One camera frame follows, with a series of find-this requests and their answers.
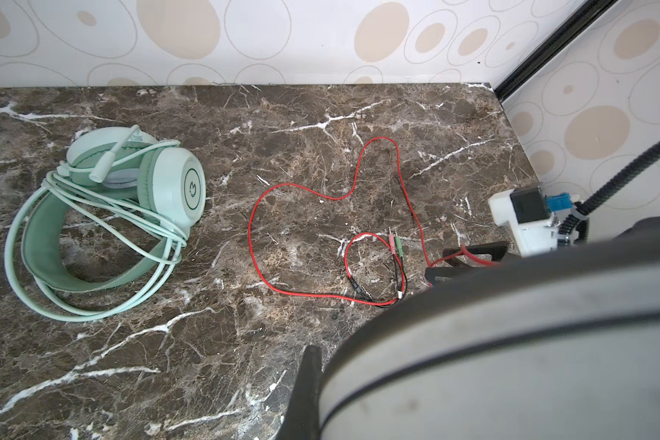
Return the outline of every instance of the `brown marble surface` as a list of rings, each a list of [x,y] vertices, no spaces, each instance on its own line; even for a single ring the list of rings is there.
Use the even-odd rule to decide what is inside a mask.
[[[182,262],[144,304],[71,324],[31,312],[3,273],[12,217],[85,131],[140,124],[200,159],[208,201]],[[267,185],[296,182],[334,196],[351,186],[363,142],[391,136],[431,258],[461,242],[507,239],[493,193],[534,182],[493,92],[481,84],[141,89],[0,89],[0,439],[273,438],[306,344],[330,356],[381,312],[264,288],[249,257],[248,216]],[[357,190],[339,202],[282,189],[255,218],[255,252],[278,286],[348,293],[340,251],[356,232],[405,236],[410,293],[425,263],[388,142],[367,149]],[[152,242],[119,219],[136,242]],[[81,277],[106,279],[137,260],[102,228],[67,219],[62,255]],[[360,282],[391,295],[384,247],[352,247]],[[35,297],[34,281],[21,280]],[[70,295],[113,306],[141,282]]]

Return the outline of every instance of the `cable clip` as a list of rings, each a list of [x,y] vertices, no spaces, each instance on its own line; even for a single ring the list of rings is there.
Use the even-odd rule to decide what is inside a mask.
[[[70,173],[68,171],[68,165],[64,161],[61,161],[59,163],[59,166],[56,167],[56,173],[60,175],[61,177],[70,177]]]
[[[589,216],[585,216],[584,214],[580,213],[575,207],[572,207],[572,209],[569,210],[569,213],[572,214],[572,216],[577,217],[581,222],[589,219]]]

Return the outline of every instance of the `black rectangular component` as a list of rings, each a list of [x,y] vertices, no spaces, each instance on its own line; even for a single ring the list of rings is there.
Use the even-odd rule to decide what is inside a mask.
[[[519,224],[550,218],[550,208],[539,184],[515,189],[511,193],[511,203]]]

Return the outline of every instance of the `headphones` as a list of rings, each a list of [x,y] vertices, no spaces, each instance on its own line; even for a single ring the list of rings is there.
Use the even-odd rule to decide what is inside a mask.
[[[28,307],[48,318],[68,322],[98,320],[141,304],[159,290],[181,260],[190,228],[202,216],[205,176],[201,163],[181,142],[159,142],[131,128],[100,128],[79,137],[56,171],[47,173],[41,187],[19,209],[5,242],[5,273],[10,286]],[[84,206],[109,210],[161,239],[151,251],[130,242],[105,220]],[[63,266],[59,236],[66,213],[75,209],[122,240],[144,258],[123,274],[105,282],[88,282]],[[14,248],[19,228],[22,262],[37,286],[69,315],[50,311],[30,298],[15,273]],[[73,294],[109,289],[131,282],[151,268],[149,281],[124,303],[107,311],[76,308],[53,293]]]

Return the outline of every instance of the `wallpaper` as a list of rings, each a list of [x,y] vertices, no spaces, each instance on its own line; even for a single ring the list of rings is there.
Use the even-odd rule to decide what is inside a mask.
[[[660,140],[660,1],[619,0],[504,102],[549,194],[588,197]],[[591,237],[660,216],[660,161],[592,215]]]
[[[495,87],[581,3],[0,0],[0,87]]]

